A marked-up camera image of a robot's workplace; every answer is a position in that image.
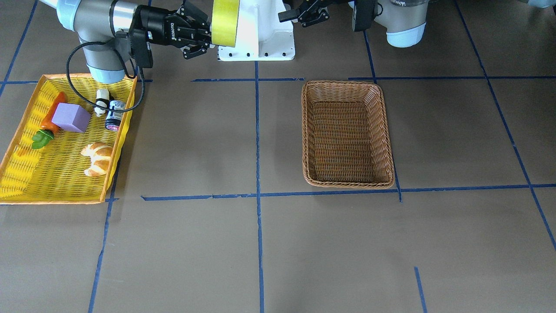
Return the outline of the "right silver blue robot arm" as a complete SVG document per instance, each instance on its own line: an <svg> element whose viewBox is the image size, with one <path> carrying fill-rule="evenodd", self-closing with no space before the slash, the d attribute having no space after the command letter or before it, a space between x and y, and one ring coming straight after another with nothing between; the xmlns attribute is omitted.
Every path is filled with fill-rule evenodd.
<svg viewBox="0 0 556 313"><path fill-rule="evenodd" d="M86 64L99 83L121 81L124 62L153 66L151 44L179 48L185 59L212 47L208 16L184 0L176 10L122 0L46 0L64 28L76 32Z"/></svg>

